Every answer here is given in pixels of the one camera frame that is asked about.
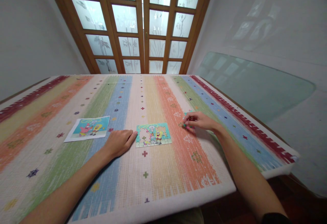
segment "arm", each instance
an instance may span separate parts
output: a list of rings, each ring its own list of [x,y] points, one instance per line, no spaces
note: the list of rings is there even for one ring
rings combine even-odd
[[[186,125],[198,126],[215,133],[224,150],[235,184],[258,221],[266,213],[281,213],[286,216],[266,179],[219,123],[201,112],[188,113],[184,122]]]
[[[65,223],[99,171],[111,160],[125,153],[136,136],[137,131],[132,130],[111,132],[106,144],[71,178],[29,213],[21,223]]]

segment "wooden door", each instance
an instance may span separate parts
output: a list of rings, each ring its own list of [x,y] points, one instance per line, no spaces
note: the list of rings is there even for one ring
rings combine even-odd
[[[185,74],[209,0],[56,2],[90,73]]]
[[[142,0],[56,2],[91,73],[144,73]]]
[[[144,0],[145,73],[186,74],[209,0]]]

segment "blue stripe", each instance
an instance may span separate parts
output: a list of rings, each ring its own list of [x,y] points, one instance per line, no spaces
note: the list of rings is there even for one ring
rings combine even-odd
[[[282,162],[277,159],[277,157],[274,157],[265,146],[258,142],[258,140],[256,140],[248,130],[241,126],[239,122],[225,110],[224,107],[209,96],[201,86],[193,81],[191,77],[182,76],[182,78],[190,87],[193,88],[193,90],[200,96],[206,105],[208,105],[208,107],[220,119],[220,121],[224,123],[227,129],[233,133],[238,142],[244,146],[246,151],[254,158],[254,160],[262,166],[263,171],[278,168],[283,165]]]
[[[107,109],[103,114],[103,116],[110,116],[108,128],[113,128],[114,130],[124,129],[125,120],[127,117],[131,82],[132,76],[122,76],[116,84]],[[104,146],[109,134],[110,133],[107,132],[106,137],[94,139],[86,161],[88,161],[101,147]],[[120,158],[113,160],[109,166],[102,171],[101,175],[93,182],[93,185],[99,184],[99,189],[95,192],[91,191],[92,186],[88,189],[87,193],[83,196],[82,200],[74,211],[73,221],[87,218],[89,215],[92,217],[98,215],[98,213],[104,214],[107,212],[109,205],[109,211],[114,210],[119,163]]]

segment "green stripe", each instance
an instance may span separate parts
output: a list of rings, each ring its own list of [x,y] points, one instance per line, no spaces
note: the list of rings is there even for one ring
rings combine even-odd
[[[193,111],[202,112],[214,121],[220,123],[226,131],[230,134],[230,136],[233,138],[233,140],[237,143],[237,145],[241,148],[241,150],[244,152],[244,154],[249,158],[249,160],[260,170],[262,171],[261,166],[254,160],[251,154],[249,154],[245,148],[239,143],[239,141],[235,138],[233,133],[224,125],[224,123],[213,113],[213,111],[210,109],[210,107],[201,99],[201,97],[186,83],[186,81],[180,77],[180,76],[174,76],[174,81],[179,82],[177,83],[177,86],[183,93],[183,95],[187,98],[188,103],[192,106]],[[212,138],[215,140],[215,143],[218,143],[217,137],[212,134]]]
[[[103,82],[82,117],[96,118],[103,116],[118,78],[118,76],[110,76]],[[63,143],[60,146],[44,174],[19,207],[15,215],[19,221],[82,167],[92,142],[93,139],[90,139]]]

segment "striped tablecloth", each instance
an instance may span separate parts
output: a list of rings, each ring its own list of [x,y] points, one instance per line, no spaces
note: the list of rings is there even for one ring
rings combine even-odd
[[[222,123],[266,178],[299,155],[198,76],[51,77],[0,107],[0,218],[15,223],[70,178],[113,130],[167,123],[171,144],[131,149],[94,181],[74,223],[142,223],[236,190],[216,137],[183,129],[184,113]],[[110,116],[106,137],[63,143],[78,118]]]

